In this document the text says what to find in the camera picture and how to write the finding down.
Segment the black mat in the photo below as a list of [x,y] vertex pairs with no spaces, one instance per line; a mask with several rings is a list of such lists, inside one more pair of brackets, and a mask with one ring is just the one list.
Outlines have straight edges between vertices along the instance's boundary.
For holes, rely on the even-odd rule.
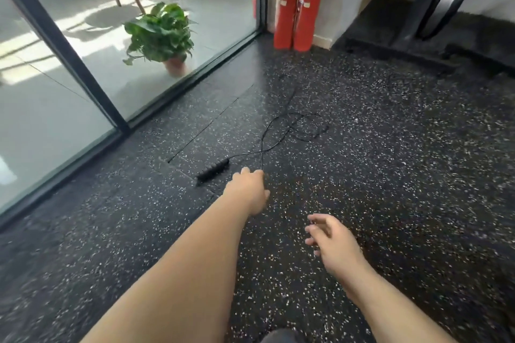
[[[513,301],[514,89],[398,61],[276,52],[264,36],[0,234],[0,339],[78,341],[221,193],[192,176],[257,147],[292,108],[329,130],[265,154],[270,206],[241,239],[228,341],[293,327],[315,342],[373,341],[305,246],[328,212],[377,270],[461,341],[506,341]],[[193,136],[198,138],[179,154]]]

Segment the plant pot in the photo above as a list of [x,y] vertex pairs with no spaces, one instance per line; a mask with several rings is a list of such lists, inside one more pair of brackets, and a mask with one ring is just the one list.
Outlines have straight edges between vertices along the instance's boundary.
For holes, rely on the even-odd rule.
[[164,66],[170,76],[184,76],[186,74],[186,64],[181,61],[178,57],[170,58],[166,61],[163,61]]

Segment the black cable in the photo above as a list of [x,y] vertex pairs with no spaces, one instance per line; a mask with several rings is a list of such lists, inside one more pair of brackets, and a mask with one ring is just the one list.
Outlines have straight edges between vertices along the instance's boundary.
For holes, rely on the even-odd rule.
[[[316,122],[314,120],[314,118],[322,119],[322,116],[319,113],[316,113],[316,112],[301,113],[298,111],[288,111],[288,108],[292,104],[292,100],[295,97],[296,93],[297,93],[297,90],[293,90],[293,93],[291,94],[288,101],[284,105],[284,111],[281,114],[279,114],[278,116],[274,117],[266,126],[263,134],[261,135],[260,149],[258,151],[235,154],[235,155],[229,156],[229,157],[223,159],[222,161],[212,165],[211,167],[209,167],[208,169],[206,169],[205,171],[203,171],[197,175],[197,185],[201,184],[203,182],[206,182],[208,180],[211,180],[216,175],[223,172],[229,166],[229,160],[232,158],[235,158],[237,156],[260,154],[261,155],[261,169],[263,169],[263,153],[274,149],[281,142],[283,142],[286,139],[286,137],[290,134],[292,134],[292,136],[297,140],[304,141],[304,142],[313,142],[322,133],[326,132],[329,129],[329,126],[328,125],[321,126],[318,122]],[[279,140],[276,141],[273,145],[269,146],[268,148],[264,148],[263,145],[264,145],[265,136],[270,131],[270,128],[274,124],[274,122],[277,120],[292,117],[292,116],[294,117],[293,121],[288,123],[286,131],[282,134],[282,136],[279,138]],[[311,130],[315,130],[316,132],[306,132],[306,131],[300,130],[297,125],[302,120],[305,120],[308,123],[312,123],[315,126],[315,128],[311,129]]]

